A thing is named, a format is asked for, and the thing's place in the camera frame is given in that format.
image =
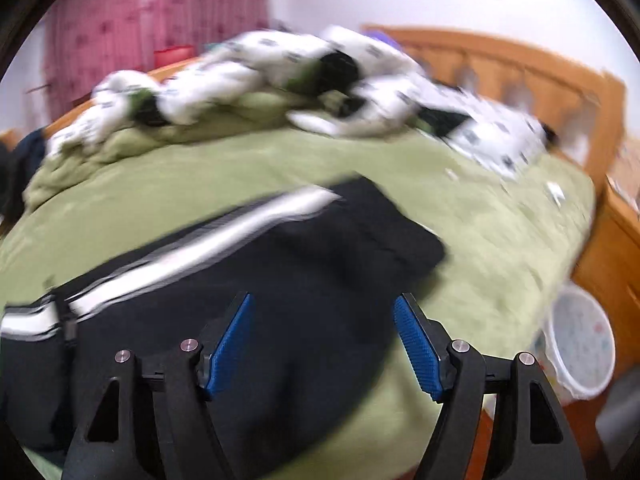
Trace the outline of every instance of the metal screw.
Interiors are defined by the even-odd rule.
[[[129,352],[129,350],[120,350],[119,352],[116,352],[116,357],[114,357],[114,359],[116,359],[117,363],[126,363],[130,357],[131,352]]]
[[[467,343],[466,341],[462,341],[462,339],[456,339],[453,343],[451,343],[451,346],[453,346],[453,349],[456,352],[460,352],[461,354],[469,352],[469,349],[471,348],[471,346],[469,346],[469,343]]]
[[[191,352],[198,347],[198,342],[195,339],[185,339],[180,343],[180,350],[183,352]]]
[[[533,357],[533,355],[531,355],[529,352],[523,352],[518,356],[518,359],[520,359],[520,362],[522,364],[527,366],[531,366],[533,363],[536,362],[535,357]]]

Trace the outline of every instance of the white wall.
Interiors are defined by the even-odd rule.
[[[274,17],[317,33],[335,23],[466,28],[543,46],[627,86],[626,124],[640,136],[640,63],[594,0],[271,0]]]
[[[27,90],[44,85],[45,27],[40,22],[24,41],[0,81],[0,132],[16,128],[21,134],[46,126],[50,117],[44,92]]]

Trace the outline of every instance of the pink curtain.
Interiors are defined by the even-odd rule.
[[[188,44],[201,53],[207,43],[268,27],[267,0],[147,0],[144,11],[153,23],[145,44],[154,50]]]
[[[52,118],[71,110],[108,73],[142,67],[137,0],[56,0],[46,27]]]

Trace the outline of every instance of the green bed sheet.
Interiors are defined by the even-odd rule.
[[[485,354],[512,358],[526,349],[589,231],[591,181],[549,155],[517,182],[502,181],[410,129],[386,141],[281,128],[100,164],[83,182],[48,196],[4,240],[0,305],[33,301],[48,279],[66,282],[185,224],[354,172],[444,241],[447,258],[417,298],[425,313]],[[550,199],[547,182],[560,185],[562,206]],[[354,413],[270,478],[391,480],[420,460],[438,413],[398,339]],[[34,461],[47,478],[59,478],[57,468]]]

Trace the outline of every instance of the blue gripper pad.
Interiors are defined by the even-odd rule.
[[[411,366],[414,368],[418,384],[424,392],[430,394],[431,399],[440,402],[444,390],[440,383],[438,357],[415,319],[409,304],[402,296],[398,297],[394,303],[394,323]]]
[[[248,338],[252,306],[253,299],[250,294],[247,294],[226,329],[225,335],[222,336],[218,348],[211,355],[209,382],[204,388],[211,397],[226,388],[236,370],[240,353]]]

